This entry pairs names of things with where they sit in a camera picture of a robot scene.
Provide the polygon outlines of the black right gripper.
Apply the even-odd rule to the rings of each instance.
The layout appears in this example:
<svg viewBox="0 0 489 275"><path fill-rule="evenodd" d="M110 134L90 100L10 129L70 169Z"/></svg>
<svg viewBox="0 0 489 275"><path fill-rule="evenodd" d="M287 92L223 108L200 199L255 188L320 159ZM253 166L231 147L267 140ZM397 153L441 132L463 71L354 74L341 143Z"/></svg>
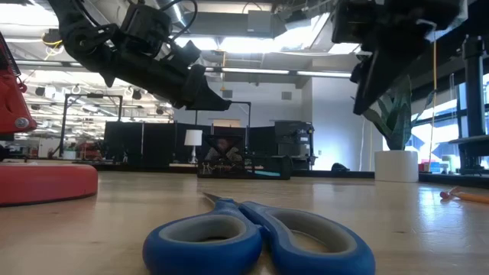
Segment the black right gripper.
<svg viewBox="0 0 489 275"><path fill-rule="evenodd" d="M423 52L423 40L450 28L464 14L465 0L377 0L377 49L358 63L353 112L362 115ZM396 47L418 44L421 47Z"/></svg>

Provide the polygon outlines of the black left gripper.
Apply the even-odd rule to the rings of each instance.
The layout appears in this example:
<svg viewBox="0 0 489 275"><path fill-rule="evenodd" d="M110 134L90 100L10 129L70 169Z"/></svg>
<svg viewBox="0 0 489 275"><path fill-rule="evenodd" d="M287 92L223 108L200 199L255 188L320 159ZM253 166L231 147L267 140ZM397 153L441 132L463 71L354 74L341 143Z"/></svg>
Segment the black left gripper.
<svg viewBox="0 0 489 275"><path fill-rule="evenodd" d="M223 112L231 101L223 99L209 88L206 68L192 63L199 59L201 50L188 42L184 47L173 44L170 54L154 58L133 48L128 38L114 38L108 62L108 84L115 79L139 86L187 110Z"/></svg>

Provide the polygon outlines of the yellow pencil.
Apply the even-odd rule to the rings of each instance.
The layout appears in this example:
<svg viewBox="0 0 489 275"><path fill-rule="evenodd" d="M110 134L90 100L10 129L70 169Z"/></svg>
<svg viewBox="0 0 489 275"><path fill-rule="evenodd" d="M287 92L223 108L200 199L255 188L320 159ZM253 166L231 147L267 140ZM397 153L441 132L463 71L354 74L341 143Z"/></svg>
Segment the yellow pencil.
<svg viewBox="0 0 489 275"><path fill-rule="evenodd" d="M466 192L459 192L459 191L455 191L454 189L450 190L450 191L440 192L440 197L444 200L450 200L450 199L458 198L459 200L463 200L463 201L479 202L479 203L489 204L489 196L475 195L475 194L470 194L470 193L466 193Z"/></svg>

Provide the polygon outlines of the blue-handled scissors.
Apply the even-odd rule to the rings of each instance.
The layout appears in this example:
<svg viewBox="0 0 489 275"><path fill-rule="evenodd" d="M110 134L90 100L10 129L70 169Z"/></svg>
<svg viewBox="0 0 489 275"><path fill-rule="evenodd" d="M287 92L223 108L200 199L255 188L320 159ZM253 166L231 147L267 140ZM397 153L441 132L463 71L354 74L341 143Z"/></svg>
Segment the blue-handled scissors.
<svg viewBox="0 0 489 275"><path fill-rule="evenodd" d="M369 246L311 212L206 195L214 209L155 228L142 258L151 275L243 275L264 244L280 275L375 275Z"/></svg>

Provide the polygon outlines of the white table lamp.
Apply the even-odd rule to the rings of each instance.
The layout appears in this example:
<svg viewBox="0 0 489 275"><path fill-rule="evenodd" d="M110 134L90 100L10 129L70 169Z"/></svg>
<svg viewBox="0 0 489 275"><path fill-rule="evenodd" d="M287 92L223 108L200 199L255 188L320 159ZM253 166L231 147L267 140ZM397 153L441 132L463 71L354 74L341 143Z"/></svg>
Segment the white table lamp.
<svg viewBox="0 0 489 275"><path fill-rule="evenodd" d="M202 130L187 130L184 145L192 148L190 163L197 164L196 148L202 145Z"/></svg>

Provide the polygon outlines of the person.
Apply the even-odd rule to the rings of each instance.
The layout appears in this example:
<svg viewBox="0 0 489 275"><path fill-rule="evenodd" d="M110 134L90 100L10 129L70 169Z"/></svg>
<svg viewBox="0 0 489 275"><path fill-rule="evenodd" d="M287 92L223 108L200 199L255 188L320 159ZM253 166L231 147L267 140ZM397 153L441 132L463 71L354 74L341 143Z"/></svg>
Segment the person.
<svg viewBox="0 0 489 275"><path fill-rule="evenodd" d="M231 146L228 140L220 138L218 141L218 150L213 148L212 160L221 160L223 156L221 152L225 153L225 159L230 161L242 161L239 149L235 146Z"/></svg>

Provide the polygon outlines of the ceiling light bar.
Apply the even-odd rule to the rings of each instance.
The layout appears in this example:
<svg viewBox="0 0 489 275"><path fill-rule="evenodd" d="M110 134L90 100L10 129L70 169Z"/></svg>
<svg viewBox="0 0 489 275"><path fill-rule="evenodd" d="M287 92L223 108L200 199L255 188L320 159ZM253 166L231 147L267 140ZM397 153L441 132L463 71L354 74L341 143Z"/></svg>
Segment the ceiling light bar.
<svg viewBox="0 0 489 275"><path fill-rule="evenodd" d="M82 71L86 68L77 62L68 61L45 61L45 60L17 60L17 64L21 69L25 70L67 70L67 71ZM304 71L304 70L270 70L270 69L247 69L234 67L206 67L207 73L248 73L258 75L276 75L276 76L310 76L322 78L343 78L351 77L350 73L331 72L331 71Z"/></svg>

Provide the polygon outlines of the green plant in white pot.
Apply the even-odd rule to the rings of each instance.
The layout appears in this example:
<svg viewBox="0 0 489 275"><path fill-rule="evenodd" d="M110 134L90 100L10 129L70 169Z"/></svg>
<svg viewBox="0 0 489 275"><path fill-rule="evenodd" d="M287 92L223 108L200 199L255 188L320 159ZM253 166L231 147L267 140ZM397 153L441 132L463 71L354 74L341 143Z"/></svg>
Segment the green plant in white pot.
<svg viewBox="0 0 489 275"><path fill-rule="evenodd" d="M374 154L374 176L377 181L415 183L419 180L418 153L406 149L412 128L419 120L412 113L412 81L409 76L378 100L379 110L363 112L382 134L387 150Z"/></svg>

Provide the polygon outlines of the black cabinet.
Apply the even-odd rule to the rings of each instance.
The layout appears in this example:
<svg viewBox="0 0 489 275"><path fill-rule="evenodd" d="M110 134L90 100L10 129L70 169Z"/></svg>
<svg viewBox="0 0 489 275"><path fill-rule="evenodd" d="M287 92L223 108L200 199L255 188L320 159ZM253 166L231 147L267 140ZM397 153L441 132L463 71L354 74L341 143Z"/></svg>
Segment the black cabinet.
<svg viewBox="0 0 489 275"><path fill-rule="evenodd" d="M304 121L276 121L274 125L277 153L292 160L293 170L312 170L314 127Z"/></svg>

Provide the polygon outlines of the red machine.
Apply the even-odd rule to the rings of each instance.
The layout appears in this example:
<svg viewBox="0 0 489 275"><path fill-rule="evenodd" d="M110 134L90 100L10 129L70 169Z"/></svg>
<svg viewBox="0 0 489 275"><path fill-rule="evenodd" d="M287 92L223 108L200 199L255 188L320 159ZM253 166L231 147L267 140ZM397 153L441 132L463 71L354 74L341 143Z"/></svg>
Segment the red machine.
<svg viewBox="0 0 489 275"><path fill-rule="evenodd" d="M84 141L77 145L78 158L81 160L101 160L102 153L96 142Z"/></svg>

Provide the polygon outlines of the red desk lamp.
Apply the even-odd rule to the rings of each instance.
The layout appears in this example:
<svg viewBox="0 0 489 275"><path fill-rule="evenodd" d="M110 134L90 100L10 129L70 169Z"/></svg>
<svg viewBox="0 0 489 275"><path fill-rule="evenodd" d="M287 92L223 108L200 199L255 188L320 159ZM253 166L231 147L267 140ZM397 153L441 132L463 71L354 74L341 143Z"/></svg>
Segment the red desk lamp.
<svg viewBox="0 0 489 275"><path fill-rule="evenodd" d="M23 93L26 85L8 45L0 33L0 135L33 131ZM94 196L98 192L97 170L83 164L3 164L0 146L0 207L33 205Z"/></svg>

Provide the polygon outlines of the black rig frame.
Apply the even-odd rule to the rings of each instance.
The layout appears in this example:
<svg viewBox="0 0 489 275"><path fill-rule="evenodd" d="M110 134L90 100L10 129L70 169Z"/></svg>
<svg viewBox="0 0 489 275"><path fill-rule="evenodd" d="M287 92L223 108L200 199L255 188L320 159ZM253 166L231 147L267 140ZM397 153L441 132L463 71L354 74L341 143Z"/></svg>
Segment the black rig frame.
<svg viewBox="0 0 489 275"><path fill-rule="evenodd" d="M248 124L246 126L245 135L244 135L244 152L246 154L248 154L249 150L250 150L249 134L250 134L250 128L251 128L251 102L229 101L229 104L230 104L230 106L231 105L246 105L248 107L248 112L246 113L248 115ZM196 110L195 111L195 125L198 125L198 117L199 117L199 110Z"/></svg>
<svg viewBox="0 0 489 275"><path fill-rule="evenodd" d="M67 111L68 108L74 104L79 98L81 97L86 97L90 99L103 99L104 97L107 98L117 98L119 99L119 103L117 104L118 107L118 119L117 121L121 121L121 115L122 115L122 106L123 106L123 96L122 95L106 95L106 94L101 94L101 93L95 93L95 92L89 92L86 94L75 94L75 93L66 93L64 95L64 103L63 103L63 115L62 115L62 126L61 126L61 132L60 132L60 143L58 145L58 151L59 151L59 157L63 157L64 154L64 138L65 138L65 131L66 131L66 119L67 119Z"/></svg>

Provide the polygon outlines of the black partition wall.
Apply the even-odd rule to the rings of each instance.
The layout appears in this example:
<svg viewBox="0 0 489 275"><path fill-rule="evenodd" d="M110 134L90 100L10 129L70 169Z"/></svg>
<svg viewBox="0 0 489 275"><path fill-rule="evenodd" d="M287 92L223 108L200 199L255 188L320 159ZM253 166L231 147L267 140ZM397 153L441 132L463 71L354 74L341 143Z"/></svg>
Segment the black partition wall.
<svg viewBox="0 0 489 275"><path fill-rule="evenodd" d="M184 144L188 130L204 134L238 135L248 138L248 149L259 156L277 154L275 129L270 127L230 128L184 123L142 123L110 121L105 124L105 158L134 167L167 167L186 163L192 148Z"/></svg>

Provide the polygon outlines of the black support post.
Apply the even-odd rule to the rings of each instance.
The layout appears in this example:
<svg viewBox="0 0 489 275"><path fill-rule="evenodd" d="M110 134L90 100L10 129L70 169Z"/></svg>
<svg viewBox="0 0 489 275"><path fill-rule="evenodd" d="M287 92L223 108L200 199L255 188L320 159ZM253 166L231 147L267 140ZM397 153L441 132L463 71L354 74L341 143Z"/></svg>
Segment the black support post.
<svg viewBox="0 0 489 275"><path fill-rule="evenodd" d="M485 107L482 86L484 41L469 36L463 44L465 88L468 119L468 140L459 146L461 173L484 173L481 158L489 156L489 135L485 133Z"/></svg>

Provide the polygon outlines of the black aluminium table frame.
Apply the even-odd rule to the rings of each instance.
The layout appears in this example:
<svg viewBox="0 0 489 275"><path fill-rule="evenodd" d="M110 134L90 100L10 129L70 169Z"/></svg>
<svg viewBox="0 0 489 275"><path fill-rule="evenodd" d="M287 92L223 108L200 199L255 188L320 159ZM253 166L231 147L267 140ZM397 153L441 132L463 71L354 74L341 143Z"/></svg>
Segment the black aluminium table frame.
<svg viewBox="0 0 489 275"><path fill-rule="evenodd" d="M129 165L118 165L112 163L100 163L89 161L74 161L75 164L87 164L95 167L98 171L118 171L118 172L149 172L149 173L190 173L197 174L195 167L138 167ZM323 178L352 178L352 179L373 179L373 172L332 172L327 170L297 170L292 171L291 176L296 177L323 177ZM441 185L473 187L489 189L489 177L484 176L460 176L445 174L420 173L421 183L434 183Z"/></svg>

